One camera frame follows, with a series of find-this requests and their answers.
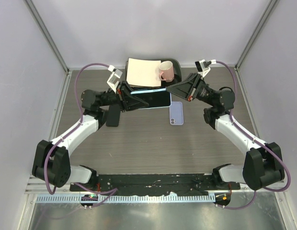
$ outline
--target perforated metal strip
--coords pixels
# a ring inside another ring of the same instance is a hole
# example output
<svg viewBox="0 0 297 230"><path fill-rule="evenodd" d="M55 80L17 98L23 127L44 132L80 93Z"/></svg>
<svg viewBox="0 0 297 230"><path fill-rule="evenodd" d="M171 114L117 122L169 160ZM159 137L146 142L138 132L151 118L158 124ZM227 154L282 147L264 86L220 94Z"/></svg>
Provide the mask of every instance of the perforated metal strip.
<svg viewBox="0 0 297 230"><path fill-rule="evenodd" d="M81 197L85 194L40 194L36 203L79 203ZM82 203L98 203L107 196L98 195L98 201L82 201ZM170 194L168 196L112 196L105 203L189 203L189 202L215 202L215 194L197 195L197 196L177 196Z"/></svg>

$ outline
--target phone screen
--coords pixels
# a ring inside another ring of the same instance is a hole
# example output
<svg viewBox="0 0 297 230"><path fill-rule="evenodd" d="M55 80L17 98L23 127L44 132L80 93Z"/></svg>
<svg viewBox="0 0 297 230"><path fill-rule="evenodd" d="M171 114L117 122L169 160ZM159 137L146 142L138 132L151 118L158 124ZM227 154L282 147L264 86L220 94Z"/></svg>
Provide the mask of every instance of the phone screen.
<svg viewBox="0 0 297 230"><path fill-rule="evenodd" d="M149 106L146 109L163 108L171 105L171 94L166 89L156 90L138 90L131 94L147 102Z"/></svg>

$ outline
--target notebook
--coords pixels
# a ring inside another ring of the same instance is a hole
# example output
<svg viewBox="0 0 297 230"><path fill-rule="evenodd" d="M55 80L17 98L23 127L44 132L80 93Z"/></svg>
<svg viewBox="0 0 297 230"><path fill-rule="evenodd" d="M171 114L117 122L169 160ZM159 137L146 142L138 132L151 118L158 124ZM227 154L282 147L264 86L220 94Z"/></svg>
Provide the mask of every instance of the notebook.
<svg viewBox="0 0 297 230"><path fill-rule="evenodd" d="M128 59L126 81L133 87L155 88L161 86L159 65L161 61Z"/></svg>

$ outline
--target mug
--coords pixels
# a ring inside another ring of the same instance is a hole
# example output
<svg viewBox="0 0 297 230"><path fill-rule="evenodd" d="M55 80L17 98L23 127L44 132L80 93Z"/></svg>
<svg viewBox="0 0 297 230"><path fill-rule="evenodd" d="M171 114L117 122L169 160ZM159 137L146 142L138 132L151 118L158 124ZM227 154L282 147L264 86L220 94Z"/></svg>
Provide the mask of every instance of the mug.
<svg viewBox="0 0 297 230"><path fill-rule="evenodd" d="M164 61L159 65L159 78L162 81L171 82L174 79L173 63Z"/></svg>

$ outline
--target gray wall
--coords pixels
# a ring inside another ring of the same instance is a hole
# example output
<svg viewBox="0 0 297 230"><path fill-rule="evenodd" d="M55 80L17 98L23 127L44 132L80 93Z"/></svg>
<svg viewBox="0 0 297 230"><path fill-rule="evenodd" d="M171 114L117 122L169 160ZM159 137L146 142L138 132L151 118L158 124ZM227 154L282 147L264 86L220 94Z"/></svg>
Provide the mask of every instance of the gray wall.
<svg viewBox="0 0 297 230"><path fill-rule="evenodd" d="M65 62L238 61L269 0L33 0Z"/></svg>
<svg viewBox="0 0 297 230"><path fill-rule="evenodd" d="M16 229L64 72L23 1L0 0L0 230Z"/></svg>
<svg viewBox="0 0 297 230"><path fill-rule="evenodd" d="M279 2L243 63L241 77L261 137L282 148L297 217L297 0Z"/></svg>

